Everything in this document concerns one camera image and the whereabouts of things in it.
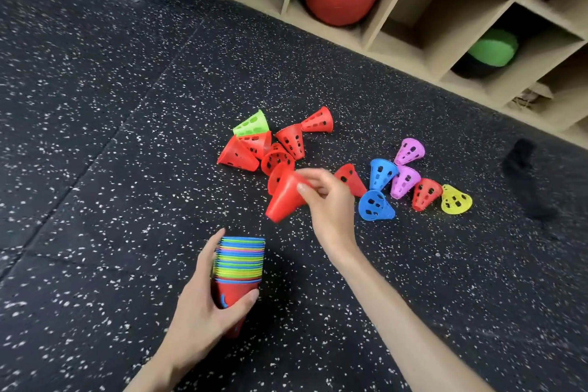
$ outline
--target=right hand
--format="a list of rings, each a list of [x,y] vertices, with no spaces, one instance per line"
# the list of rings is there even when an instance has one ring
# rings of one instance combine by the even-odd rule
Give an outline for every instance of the right hand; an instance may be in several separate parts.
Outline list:
[[[311,186],[299,183],[298,192],[311,208],[312,227],[329,260],[340,269],[361,255],[355,241],[355,197],[349,187],[326,169],[298,169]]]

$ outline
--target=colorful stacked cones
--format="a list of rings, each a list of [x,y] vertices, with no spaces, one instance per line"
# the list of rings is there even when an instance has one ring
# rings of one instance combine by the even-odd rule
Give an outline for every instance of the colorful stacked cones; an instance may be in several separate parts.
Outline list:
[[[263,271],[265,240],[259,237],[224,236],[212,267],[217,306],[228,308],[259,287]],[[236,338],[245,318],[225,335]]]

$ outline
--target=black speckled rubber floor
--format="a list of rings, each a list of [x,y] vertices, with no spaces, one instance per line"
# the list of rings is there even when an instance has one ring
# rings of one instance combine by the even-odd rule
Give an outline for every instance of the black speckled rubber floor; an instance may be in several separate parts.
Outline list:
[[[2,0],[0,390],[121,390],[164,335],[221,226],[267,242],[239,340],[179,390],[407,390],[306,209],[265,216],[265,177],[216,165],[261,108],[274,131],[320,106],[298,167],[393,158],[467,192],[449,216],[391,200],[360,246],[419,316],[499,391],[588,390],[588,153],[226,0]],[[548,229],[500,161],[535,141]]]

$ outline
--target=blue cone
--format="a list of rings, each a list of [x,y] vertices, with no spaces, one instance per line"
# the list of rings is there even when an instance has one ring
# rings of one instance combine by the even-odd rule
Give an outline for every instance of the blue cone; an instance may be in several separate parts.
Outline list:
[[[398,175],[398,167],[393,162],[376,158],[371,161],[369,188],[381,191],[396,175]]]
[[[368,221],[386,220],[396,217],[396,211],[380,191],[369,190],[359,200],[359,215]]]

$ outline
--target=red plastic cone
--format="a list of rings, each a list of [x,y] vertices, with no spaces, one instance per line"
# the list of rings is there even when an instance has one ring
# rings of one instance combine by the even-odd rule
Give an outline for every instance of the red plastic cone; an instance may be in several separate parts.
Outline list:
[[[334,128],[333,117],[329,109],[324,106],[302,121],[301,124],[303,132],[333,132]]]
[[[261,170],[264,174],[270,175],[280,163],[288,163],[294,167],[294,157],[286,152],[282,144],[273,143],[261,160]]]
[[[254,135],[244,135],[237,138],[247,146],[249,151],[258,160],[261,160],[269,152],[269,148],[272,145],[272,133],[270,131],[256,133]]]
[[[443,187],[439,183],[430,179],[421,179],[415,186],[412,209],[418,212],[424,211],[441,194],[443,194]]]
[[[355,166],[351,163],[342,166],[336,173],[334,173],[334,176],[349,186],[351,194],[356,197],[363,197],[364,194],[368,192],[364,182],[359,178],[359,175],[357,175]]]
[[[233,135],[229,143],[221,152],[217,164],[226,164],[228,166],[238,167],[247,171],[255,171],[259,167],[259,161],[247,149],[246,145]]]
[[[228,308],[248,292],[259,287],[259,282],[251,284],[225,284],[214,282],[213,287],[213,296],[216,299],[217,305],[221,308]],[[229,339],[239,336],[243,322],[245,322],[245,318],[239,321],[232,329],[225,333],[224,336]]]
[[[292,124],[280,130],[276,133],[276,138],[295,160],[304,158],[304,143],[302,142],[302,126],[300,124]]]
[[[272,173],[269,175],[268,180],[268,193],[269,195],[274,195],[277,191],[278,184],[280,183],[280,179],[283,176],[284,171],[294,171],[294,164],[288,163],[280,163],[278,164]]]
[[[277,185],[271,202],[269,202],[268,209],[265,211],[265,215],[273,222],[280,222],[293,213],[296,208],[306,204],[304,198],[296,189],[298,183],[310,186],[310,183],[295,171],[284,171],[282,173],[282,179]]]

